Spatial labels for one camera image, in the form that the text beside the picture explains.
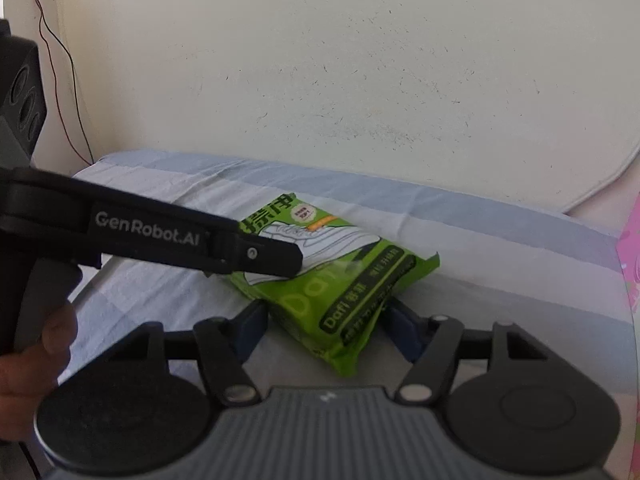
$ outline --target red wire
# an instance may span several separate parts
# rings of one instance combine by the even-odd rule
[[[80,159],[82,159],[82,161],[86,165],[90,166],[91,163],[88,160],[86,160],[84,156],[80,155],[78,150],[76,150],[76,147],[71,142],[71,138],[69,137],[68,131],[66,130],[65,120],[62,118],[62,110],[60,110],[60,100],[58,98],[58,76],[56,75],[56,69],[53,66],[53,57],[51,55],[51,47],[49,46],[49,41],[47,41],[47,38],[45,38],[42,33],[42,20],[44,19],[44,10],[42,9],[42,4],[40,3],[40,0],[35,0],[35,2],[36,2],[36,5],[38,6],[38,9],[40,10],[40,21],[38,22],[38,32],[40,33],[40,37],[42,38],[42,41],[44,41],[45,45],[47,45],[47,52],[49,53],[49,63],[51,65],[51,71],[53,72],[53,86],[54,86],[54,92],[56,95],[56,108],[58,109],[58,116],[60,117],[60,122],[62,123],[62,129],[65,131],[66,142],[69,143],[69,145],[71,146],[71,149],[74,150],[75,154],[78,157],[80,157]]]

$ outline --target bed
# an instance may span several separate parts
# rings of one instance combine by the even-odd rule
[[[604,387],[622,415],[606,468],[629,478],[638,360],[613,234],[563,215],[433,187],[244,158],[121,152],[77,177],[235,219],[295,192],[417,254],[438,251],[441,268],[400,299],[421,315],[448,314],[475,328],[516,322]],[[79,336],[64,378],[139,323],[159,320],[166,330],[184,330],[206,317],[231,317],[247,303],[219,276],[105,256],[103,268],[87,270],[75,295]],[[408,367],[376,331],[356,376],[340,378],[274,324],[246,364],[263,393],[274,384],[393,389]],[[173,371],[197,381],[191,364]],[[479,373],[482,363],[463,363],[457,382]]]

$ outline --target white wall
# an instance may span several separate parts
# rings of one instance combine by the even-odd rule
[[[640,0],[57,0],[103,149],[561,208],[640,140]]]
[[[54,32],[58,33],[58,8],[56,0],[40,1],[47,17],[47,23],[49,23],[49,26]],[[54,99],[53,75],[49,64],[49,56],[47,54],[46,46],[38,34],[38,19],[40,16],[38,8],[33,0],[4,0],[4,16],[9,20],[12,34],[37,41],[40,52],[40,69],[42,72],[42,82],[47,100],[47,119],[40,134],[40,140],[37,143],[36,151],[33,155],[33,161],[37,167],[44,170],[73,174],[84,168],[86,165],[71,150],[70,146],[66,142],[62,124],[58,117],[58,111],[56,110]],[[68,59],[60,46],[48,35],[46,30],[44,31],[44,34],[49,40],[53,53],[53,61],[58,75],[58,94],[60,96],[60,105],[69,136],[76,146],[76,149],[88,160],[87,148],[84,145],[84,140],[82,139],[80,127],[76,118],[76,108],[72,93]],[[90,124],[87,124],[88,122],[88,120],[85,120],[84,124],[85,129],[87,129],[87,134],[90,135],[92,128]],[[92,140],[93,144],[97,144],[97,139]]]

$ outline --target green package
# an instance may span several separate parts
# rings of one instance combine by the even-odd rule
[[[283,194],[241,223],[242,230],[293,242],[302,270],[295,278],[235,272],[231,282],[249,298],[271,302],[271,315],[341,375],[355,373],[382,306],[440,265],[366,232],[293,193]]]

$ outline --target cable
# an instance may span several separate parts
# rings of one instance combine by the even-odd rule
[[[20,446],[20,449],[22,450],[24,457],[27,459],[27,462],[29,463],[29,467],[31,468],[31,471],[33,471],[33,475],[36,477],[36,480],[40,480],[42,478],[42,476],[40,475],[40,470],[38,469],[38,466],[36,465],[36,462],[33,459],[33,456],[31,456],[31,453],[29,452],[29,448],[24,442],[19,442],[18,446]]]
[[[71,53],[66,48],[64,43],[62,43],[60,38],[57,37],[57,35],[49,27],[49,23],[47,23],[47,19],[45,18],[44,9],[42,8],[42,4],[40,3],[40,0],[34,0],[34,1],[36,2],[36,5],[38,6],[38,10],[40,11],[40,21],[38,22],[38,32],[40,33],[40,37],[42,38],[42,41],[44,41],[45,45],[47,46],[47,52],[49,53],[49,63],[51,65],[51,71],[53,72],[54,90],[55,90],[55,95],[56,95],[56,107],[58,109],[58,115],[60,117],[60,122],[62,122],[62,129],[65,131],[65,137],[66,137],[67,142],[71,146],[71,149],[74,150],[75,154],[78,157],[80,157],[80,159],[82,159],[82,161],[86,165],[90,166],[91,164],[93,164],[95,162],[95,159],[94,159],[94,154],[93,154],[93,152],[91,150],[91,146],[89,145],[89,140],[87,139],[86,133],[84,131],[84,125],[82,124],[82,119],[80,117],[80,106],[78,104],[78,86],[76,85],[76,66],[74,64],[73,57],[71,56]],[[58,77],[56,75],[56,69],[54,68],[54,65],[53,65],[53,58],[52,58],[52,55],[51,55],[51,48],[49,46],[49,42],[46,40],[46,38],[44,37],[44,35],[42,33],[42,23],[44,23],[44,26],[46,27],[46,29],[49,31],[49,33],[53,36],[53,38],[58,42],[58,44],[65,51],[65,53],[68,56],[69,61],[71,63],[71,75],[72,75],[72,79],[73,79],[73,83],[74,83],[74,98],[75,98],[75,101],[76,101],[76,113],[78,115],[78,123],[80,124],[80,130],[82,131],[82,136],[84,137],[84,142],[86,143],[87,149],[89,151],[89,157],[91,158],[91,162],[86,160],[84,158],[84,156],[82,156],[78,152],[78,150],[76,150],[76,147],[71,142],[71,138],[69,137],[68,131],[66,130],[66,124],[65,124],[64,119],[62,118],[62,111],[60,110],[60,100],[58,98]]]

